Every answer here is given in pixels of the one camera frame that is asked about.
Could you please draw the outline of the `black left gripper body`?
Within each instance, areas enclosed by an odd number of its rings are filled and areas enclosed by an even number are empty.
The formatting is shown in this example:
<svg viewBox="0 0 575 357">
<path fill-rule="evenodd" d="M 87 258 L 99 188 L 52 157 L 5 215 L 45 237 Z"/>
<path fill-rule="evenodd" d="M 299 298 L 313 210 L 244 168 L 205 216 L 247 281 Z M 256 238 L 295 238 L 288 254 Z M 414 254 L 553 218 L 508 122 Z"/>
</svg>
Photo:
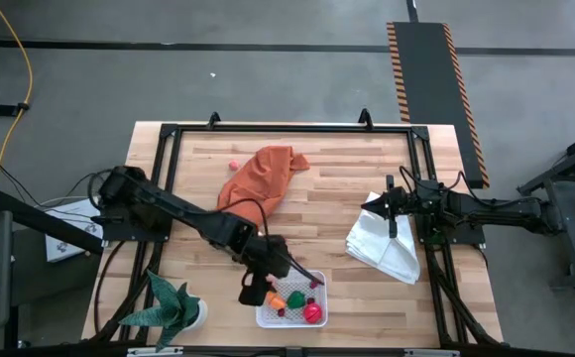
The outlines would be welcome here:
<svg viewBox="0 0 575 357">
<path fill-rule="evenodd" d="M 252 237 L 244 246 L 240 262 L 253 272 L 284 278 L 290 270 L 287 241 L 282 235 Z"/>
</svg>

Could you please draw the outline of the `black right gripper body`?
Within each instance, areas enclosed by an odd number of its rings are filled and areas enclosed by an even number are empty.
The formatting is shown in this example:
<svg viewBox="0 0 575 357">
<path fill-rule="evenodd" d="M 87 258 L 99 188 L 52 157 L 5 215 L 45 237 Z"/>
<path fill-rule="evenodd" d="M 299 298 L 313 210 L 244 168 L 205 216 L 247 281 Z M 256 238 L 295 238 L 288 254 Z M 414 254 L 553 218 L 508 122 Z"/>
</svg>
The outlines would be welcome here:
<svg viewBox="0 0 575 357">
<path fill-rule="evenodd" d="M 386 213 L 391 238 L 398 237 L 397 216 L 418 212 L 420 203 L 415 193 L 407 193 L 402 186 L 395 186 L 394 177 L 386 176 Z"/>
</svg>

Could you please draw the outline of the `red toy tomato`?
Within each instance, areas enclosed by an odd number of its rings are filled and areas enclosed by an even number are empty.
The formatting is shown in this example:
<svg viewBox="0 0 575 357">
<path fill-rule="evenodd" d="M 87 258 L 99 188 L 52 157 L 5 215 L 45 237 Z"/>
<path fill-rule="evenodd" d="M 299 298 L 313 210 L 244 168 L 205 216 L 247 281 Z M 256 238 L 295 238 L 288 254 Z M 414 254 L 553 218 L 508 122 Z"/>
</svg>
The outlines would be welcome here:
<svg viewBox="0 0 575 357">
<path fill-rule="evenodd" d="M 323 315 L 321 306 L 316 302 L 308 303 L 302 311 L 302 316 L 308 324 L 318 323 Z"/>
</svg>

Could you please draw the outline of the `white folded cloth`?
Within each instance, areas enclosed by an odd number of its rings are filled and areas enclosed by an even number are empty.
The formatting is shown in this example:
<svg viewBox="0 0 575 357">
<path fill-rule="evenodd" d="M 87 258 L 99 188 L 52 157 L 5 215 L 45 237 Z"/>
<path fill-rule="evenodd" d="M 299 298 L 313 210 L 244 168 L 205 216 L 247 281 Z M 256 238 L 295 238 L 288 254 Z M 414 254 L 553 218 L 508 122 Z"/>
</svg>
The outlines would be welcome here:
<svg viewBox="0 0 575 357">
<path fill-rule="evenodd" d="M 346 253 L 405 283 L 414 285 L 420 276 L 414 237 L 407 216 L 398 216 L 398 235 L 390 237 L 389 224 L 381 216 L 362 209 L 346 237 Z"/>
</svg>

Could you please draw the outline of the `white perforated plastic basket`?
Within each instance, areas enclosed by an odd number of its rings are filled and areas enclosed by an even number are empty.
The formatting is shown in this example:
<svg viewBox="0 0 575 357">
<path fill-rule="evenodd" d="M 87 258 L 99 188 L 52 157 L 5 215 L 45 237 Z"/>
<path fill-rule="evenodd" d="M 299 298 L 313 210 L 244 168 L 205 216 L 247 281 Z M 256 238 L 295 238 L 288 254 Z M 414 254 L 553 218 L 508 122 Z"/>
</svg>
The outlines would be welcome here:
<svg viewBox="0 0 575 357">
<path fill-rule="evenodd" d="M 278 311 L 270 308 L 266 302 L 256 308 L 256 322 L 262 328 L 315 328 L 323 327 L 328 321 L 328 298 L 326 277 L 320 271 L 309 271 L 314 277 L 318 278 L 322 284 L 318 283 L 316 289 L 312 289 L 309 284 L 311 280 L 301 273 L 290 270 L 286 278 L 278 279 L 275 292 L 279 293 L 286 301 L 293 291 L 301 291 L 305 294 L 306 300 L 314 298 L 322 310 L 321 320 L 316 324 L 308 324 L 302 316 L 302 308 L 289 309 L 285 308 L 286 314 L 283 317 L 278 316 Z"/>
</svg>

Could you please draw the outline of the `green plant in white pot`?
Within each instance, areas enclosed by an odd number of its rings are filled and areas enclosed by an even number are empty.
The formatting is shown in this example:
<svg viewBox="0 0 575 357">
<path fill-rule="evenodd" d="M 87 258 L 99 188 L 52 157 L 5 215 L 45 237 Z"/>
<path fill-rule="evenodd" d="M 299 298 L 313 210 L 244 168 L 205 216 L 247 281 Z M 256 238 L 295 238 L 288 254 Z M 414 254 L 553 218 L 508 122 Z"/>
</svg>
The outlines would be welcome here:
<svg viewBox="0 0 575 357">
<path fill-rule="evenodd" d="M 176 289 L 164 278 L 148 272 L 153 295 L 158 305 L 133 312 L 119 321 L 121 325 L 139 327 L 160 327 L 156 351 L 170 346 L 181 332 L 200 327 L 207 319 L 208 307 L 200 297 L 190 295 L 187 283 Z"/>
</svg>

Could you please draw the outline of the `orange cloth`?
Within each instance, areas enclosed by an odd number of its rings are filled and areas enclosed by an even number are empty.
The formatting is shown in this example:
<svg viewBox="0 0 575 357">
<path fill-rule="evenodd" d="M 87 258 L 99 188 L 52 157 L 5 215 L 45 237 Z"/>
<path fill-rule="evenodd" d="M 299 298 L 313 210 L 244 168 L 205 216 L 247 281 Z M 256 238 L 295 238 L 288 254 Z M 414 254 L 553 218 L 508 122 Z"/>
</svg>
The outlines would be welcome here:
<svg viewBox="0 0 575 357">
<path fill-rule="evenodd" d="M 293 176 L 309 169 L 305 155 L 293 147 L 264 147 L 222 186 L 216 208 L 262 227 L 264 219 L 257 203 L 269 217 L 286 196 Z"/>
</svg>

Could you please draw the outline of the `black orange-striped floor ramp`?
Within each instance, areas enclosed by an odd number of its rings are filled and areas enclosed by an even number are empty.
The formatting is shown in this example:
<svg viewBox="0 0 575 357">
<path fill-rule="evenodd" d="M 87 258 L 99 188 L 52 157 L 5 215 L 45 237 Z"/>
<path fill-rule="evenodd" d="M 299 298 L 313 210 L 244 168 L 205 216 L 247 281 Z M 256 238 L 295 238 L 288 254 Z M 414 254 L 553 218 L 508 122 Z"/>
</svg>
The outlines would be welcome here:
<svg viewBox="0 0 575 357">
<path fill-rule="evenodd" d="M 448 25 L 389 22 L 388 46 L 405 123 L 452 125 L 473 188 L 488 188 L 482 146 Z"/>
</svg>

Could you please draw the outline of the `white printed paper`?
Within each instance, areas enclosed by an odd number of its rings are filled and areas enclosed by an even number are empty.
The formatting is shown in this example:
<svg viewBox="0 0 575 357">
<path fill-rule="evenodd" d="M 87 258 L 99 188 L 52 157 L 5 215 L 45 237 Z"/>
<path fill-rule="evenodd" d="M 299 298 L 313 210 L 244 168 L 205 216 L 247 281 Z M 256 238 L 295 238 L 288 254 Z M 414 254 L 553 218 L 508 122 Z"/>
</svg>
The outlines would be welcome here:
<svg viewBox="0 0 575 357">
<path fill-rule="evenodd" d="M 46 213 L 96 236 L 98 239 L 103 237 L 103 228 L 91 220 L 91 217 L 99 215 L 99 210 L 88 199 L 61 205 L 58 208 L 49 208 Z M 49 263 L 56 263 L 82 253 L 84 250 L 81 248 L 52 236 L 46 236 L 46 258 Z"/>
</svg>

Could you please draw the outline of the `black desk support beam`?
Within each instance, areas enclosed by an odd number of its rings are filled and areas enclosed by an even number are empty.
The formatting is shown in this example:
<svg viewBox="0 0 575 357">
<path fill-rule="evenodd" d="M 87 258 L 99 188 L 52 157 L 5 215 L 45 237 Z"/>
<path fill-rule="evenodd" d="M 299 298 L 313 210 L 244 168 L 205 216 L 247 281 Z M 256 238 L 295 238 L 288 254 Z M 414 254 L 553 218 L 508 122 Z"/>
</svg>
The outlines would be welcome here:
<svg viewBox="0 0 575 357">
<path fill-rule="evenodd" d="M 48 234 L 62 242 L 95 255 L 103 253 L 101 240 L 96 236 L 48 215 L 3 191 L 0 191 L 0 211 L 11 212 L 16 223 Z"/>
</svg>

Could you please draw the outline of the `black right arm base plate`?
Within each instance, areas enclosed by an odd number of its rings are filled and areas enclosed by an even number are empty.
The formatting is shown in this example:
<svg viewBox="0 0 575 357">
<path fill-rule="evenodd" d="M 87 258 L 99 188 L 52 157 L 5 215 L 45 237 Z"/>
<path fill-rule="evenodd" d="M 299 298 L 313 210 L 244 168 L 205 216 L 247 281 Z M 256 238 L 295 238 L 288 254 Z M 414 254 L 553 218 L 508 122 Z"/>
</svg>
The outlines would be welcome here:
<svg viewBox="0 0 575 357">
<path fill-rule="evenodd" d="M 416 216 L 415 227 L 418 240 L 423 244 L 442 245 L 463 244 L 463 245 L 483 245 L 486 243 L 483 229 L 463 223 L 458 226 L 438 222 L 431 218 Z"/>
</svg>

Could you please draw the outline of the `silver frame bracket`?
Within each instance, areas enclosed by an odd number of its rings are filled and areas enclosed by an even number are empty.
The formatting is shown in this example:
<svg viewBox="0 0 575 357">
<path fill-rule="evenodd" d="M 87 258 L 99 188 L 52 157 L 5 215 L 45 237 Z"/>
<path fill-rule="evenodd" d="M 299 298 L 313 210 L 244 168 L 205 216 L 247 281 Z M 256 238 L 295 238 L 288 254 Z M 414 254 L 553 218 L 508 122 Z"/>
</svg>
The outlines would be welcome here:
<svg viewBox="0 0 575 357">
<path fill-rule="evenodd" d="M 403 357 L 461 357 L 456 350 L 445 349 L 405 349 Z"/>
<path fill-rule="evenodd" d="M 130 348 L 126 357 L 181 357 L 182 347 L 166 347 L 158 350 L 156 347 Z"/>
</svg>

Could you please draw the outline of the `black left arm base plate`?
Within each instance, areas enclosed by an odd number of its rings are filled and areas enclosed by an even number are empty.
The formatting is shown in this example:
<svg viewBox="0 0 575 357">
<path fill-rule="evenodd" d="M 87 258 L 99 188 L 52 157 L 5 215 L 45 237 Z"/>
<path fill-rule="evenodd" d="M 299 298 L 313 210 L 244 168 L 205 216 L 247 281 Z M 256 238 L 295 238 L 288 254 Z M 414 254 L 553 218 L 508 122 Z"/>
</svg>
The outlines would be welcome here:
<svg viewBox="0 0 575 357">
<path fill-rule="evenodd" d="M 126 207 L 105 209 L 96 218 L 106 241 L 165 242 L 173 220 L 152 209 L 132 211 Z"/>
</svg>

